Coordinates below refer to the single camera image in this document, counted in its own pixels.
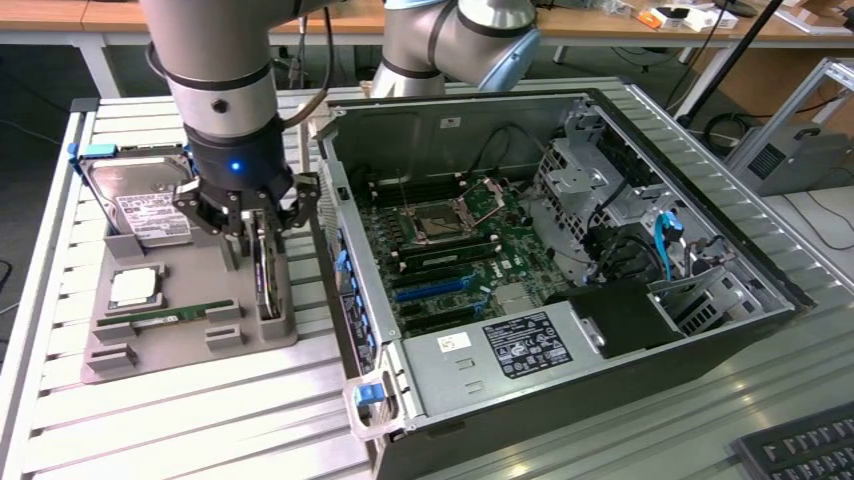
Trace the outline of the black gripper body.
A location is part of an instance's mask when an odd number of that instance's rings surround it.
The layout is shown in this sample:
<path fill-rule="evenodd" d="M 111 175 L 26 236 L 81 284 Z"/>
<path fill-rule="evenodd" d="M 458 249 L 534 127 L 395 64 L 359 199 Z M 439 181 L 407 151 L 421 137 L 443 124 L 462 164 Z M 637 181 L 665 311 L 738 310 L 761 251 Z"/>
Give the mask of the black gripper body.
<path fill-rule="evenodd" d="M 214 137 L 185 126 L 189 145 L 202 178 L 210 185 L 239 192 L 266 190 L 281 199 L 294 185 L 286 165 L 283 120 L 273 117 L 253 133 Z"/>

